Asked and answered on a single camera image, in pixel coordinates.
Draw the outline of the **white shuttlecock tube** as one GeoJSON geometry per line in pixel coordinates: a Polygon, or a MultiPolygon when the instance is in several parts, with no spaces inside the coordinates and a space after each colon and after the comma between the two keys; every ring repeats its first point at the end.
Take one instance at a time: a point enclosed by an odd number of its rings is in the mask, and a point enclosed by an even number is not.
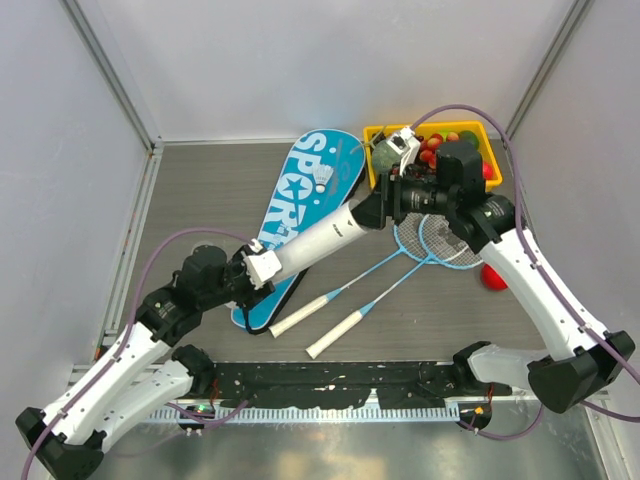
{"type": "Polygon", "coordinates": [[[281,269],[271,279],[278,284],[311,267],[368,233],[353,216],[359,201],[349,200],[293,240],[275,250],[281,269]]]}

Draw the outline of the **clear tube lid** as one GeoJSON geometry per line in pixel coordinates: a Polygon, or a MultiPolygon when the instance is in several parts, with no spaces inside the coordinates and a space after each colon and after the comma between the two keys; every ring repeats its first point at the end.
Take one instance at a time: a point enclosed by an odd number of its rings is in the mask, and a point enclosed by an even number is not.
{"type": "Polygon", "coordinates": [[[193,245],[191,252],[196,253],[205,248],[216,248],[216,244],[208,240],[199,241],[193,245]]]}

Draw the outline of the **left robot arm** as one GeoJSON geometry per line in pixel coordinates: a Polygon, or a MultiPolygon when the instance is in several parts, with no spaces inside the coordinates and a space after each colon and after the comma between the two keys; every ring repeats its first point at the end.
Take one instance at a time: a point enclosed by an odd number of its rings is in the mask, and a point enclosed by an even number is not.
{"type": "Polygon", "coordinates": [[[270,295],[282,265],[259,244],[232,257],[201,246],[172,280],[148,294],[112,347],[58,400],[26,408],[16,426],[56,479],[87,479],[118,440],[160,406],[188,394],[206,396],[214,383],[209,356],[180,340],[203,314],[234,303],[249,309],[270,295]]]}

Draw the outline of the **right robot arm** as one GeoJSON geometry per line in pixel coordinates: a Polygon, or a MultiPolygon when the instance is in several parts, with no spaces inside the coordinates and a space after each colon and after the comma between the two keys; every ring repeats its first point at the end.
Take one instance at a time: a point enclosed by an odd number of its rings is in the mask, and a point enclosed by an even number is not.
{"type": "Polygon", "coordinates": [[[474,394],[495,382],[531,390],[549,410],[563,413],[611,384],[635,350],[624,331],[612,332],[570,292],[539,251],[517,206],[487,191],[480,152],[466,141],[434,152],[435,168],[415,166],[415,138],[374,146],[373,192],[352,211],[357,222],[382,228],[411,213],[439,215],[451,232],[506,282],[545,345],[512,350],[478,342],[452,370],[454,386],[474,394]]]}

